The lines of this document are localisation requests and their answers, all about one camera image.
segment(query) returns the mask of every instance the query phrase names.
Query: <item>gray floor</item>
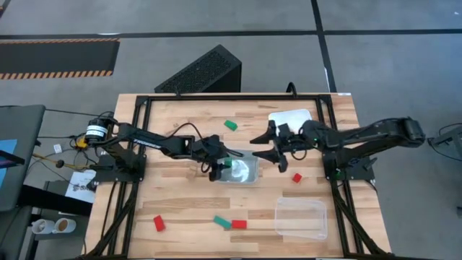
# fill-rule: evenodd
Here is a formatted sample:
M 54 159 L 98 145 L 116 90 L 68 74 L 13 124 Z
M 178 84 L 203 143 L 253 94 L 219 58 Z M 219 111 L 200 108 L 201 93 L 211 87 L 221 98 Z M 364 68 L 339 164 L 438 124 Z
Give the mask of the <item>gray floor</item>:
M 459 1 L 322 0 L 319 6 L 326 30 L 462 28 Z M 0 19 L 2 35 L 314 28 L 310 2 L 302 0 L 12 0 Z M 327 91 L 315 36 L 124 39 L 112 77 L 0 81 L 0 104 L 112 110 L 119 93 L 152 92 L 218 43 L 243 62 L 244 92 L 282 91 L 288 81 L 300 92 Z M 327 44 L 338 91 L 353 94 L 362 125 L 411 116 L 434 136 L 441 126 L 460 122 L 462 35 L 328 36 Z M 40 134 L 80 133 L 87 120 L 47 113 Z M 56 142 L 47 140 L 37 151 L 48 154 Z M 456 155 L 450 147 L 442 152 Z M 377 187 L 393 252 L 459 259 L 460 162 L 427 145 L 395 148 L 378 159 Z M 26 183 L 42 186 L 53 179 L 59 177 L 39 165 Z M 41 243 L 37 259 L 73 257 L 81 245 L 81 239 Z

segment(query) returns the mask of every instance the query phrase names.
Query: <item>cup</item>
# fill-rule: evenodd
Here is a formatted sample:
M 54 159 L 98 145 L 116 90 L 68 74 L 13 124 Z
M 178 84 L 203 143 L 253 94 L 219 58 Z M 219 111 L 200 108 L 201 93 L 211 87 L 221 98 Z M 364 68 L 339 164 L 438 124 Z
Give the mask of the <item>cup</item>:
M 75 227 L 76 227 L 75 220 L 61 218 L 58 221 L 56 221 L 56 224 L 52 232 L 53 234 L 70 233 L 75 230 Z
M 49 234 L 53 232 L 54 226 L 54 221 L 40 219 L 32 222 L 32 232 L 34 234 Z

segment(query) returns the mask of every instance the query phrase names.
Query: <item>wooden tabletop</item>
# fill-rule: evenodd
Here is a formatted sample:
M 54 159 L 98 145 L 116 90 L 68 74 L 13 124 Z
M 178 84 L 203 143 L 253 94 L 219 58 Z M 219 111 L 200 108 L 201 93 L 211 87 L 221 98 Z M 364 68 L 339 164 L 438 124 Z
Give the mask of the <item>wooden tabletop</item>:
M 136 96 L 119 96 L 117 120 L 131 123 Z M 332 100 L 338 128 L 358 127 L 352 96 L 332 94 Z M 149 131 L 168 135 L 179 125 L 191 122 L 204 137 L 218 134 L 230 149 L 267 150 L 271 145 L 250 144 L 249 140 L 265 132 L 268 114 L 301 108 L 308 109 L 313 120 L 318 120 L 315 103 L 310 100 L 155 101 Z M 237 123 L 236 131 L 224 126 L 227 119 Z M 178 134 L 196 135 L 188 126 Z M 279 173 L 276 165 L 259 160 L 259 179 L 251 186 L 212 183 L 196 162 L 172 160 L 155 149 L 147 149 L 146 154 L 148 163 L 136 201 L 129 257 L 342 256 L 331 188 L 324 178 L 319 151 L 308 151 L 302 161 L 288 155 L 286 173 Z M 299 184 L 292 182 L 295 173 L 303 176 Z M 390 251 L 376 193 L 364 181 L 350 183 L 359 222 L 383 250 Z M 86 236 L 89 250 L 100 239 L 111 188 L 111 183 L 97 188 Z M 106 229 L 113 220 L 118 187 L 115 190 Z M 279 197 L 322 201 L 327 207 L 327 239 L 278 235 L 274 229 L 274 210 Z M 157 215 L 162 216 L 167 227 L 161 233 L 156 231 L 152 220 Z M 213 222 L 215 215 L 228 220 L 247 220 L 248 228 L 224 230 Z M 345 222 L 350 250 L 354 252 L 351 227 L 346 219 Z M 116 253 L 121 252 L 124 227 L 122 224 L 119 230 Z

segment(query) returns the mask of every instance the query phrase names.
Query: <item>orange and black striped mat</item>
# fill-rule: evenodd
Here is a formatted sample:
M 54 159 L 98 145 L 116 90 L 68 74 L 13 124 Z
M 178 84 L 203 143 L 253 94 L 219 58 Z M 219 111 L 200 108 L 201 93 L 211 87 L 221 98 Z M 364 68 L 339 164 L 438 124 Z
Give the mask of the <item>orange and black striped mat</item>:
M 119 39 L 0 41 L 0 79 L 111 76 Z

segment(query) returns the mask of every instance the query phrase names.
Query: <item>red cube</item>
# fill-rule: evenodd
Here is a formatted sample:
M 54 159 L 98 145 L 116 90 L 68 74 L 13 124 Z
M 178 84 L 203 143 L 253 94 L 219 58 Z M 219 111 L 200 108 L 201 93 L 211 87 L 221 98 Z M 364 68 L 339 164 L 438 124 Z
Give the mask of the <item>red cube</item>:
M 247 220 L 233 220 L 231 222 L 232 228 L 247 228 Z
M 302 176 L 298 173 L 295 173 L 294 178 L 292 180 L 296 183 L 299 183 L 302 180 Z
M 162 220 L 160 215 L 154 218 L 154 224 L 156 225 L 157 232 L 165 229 L 164 220 Z

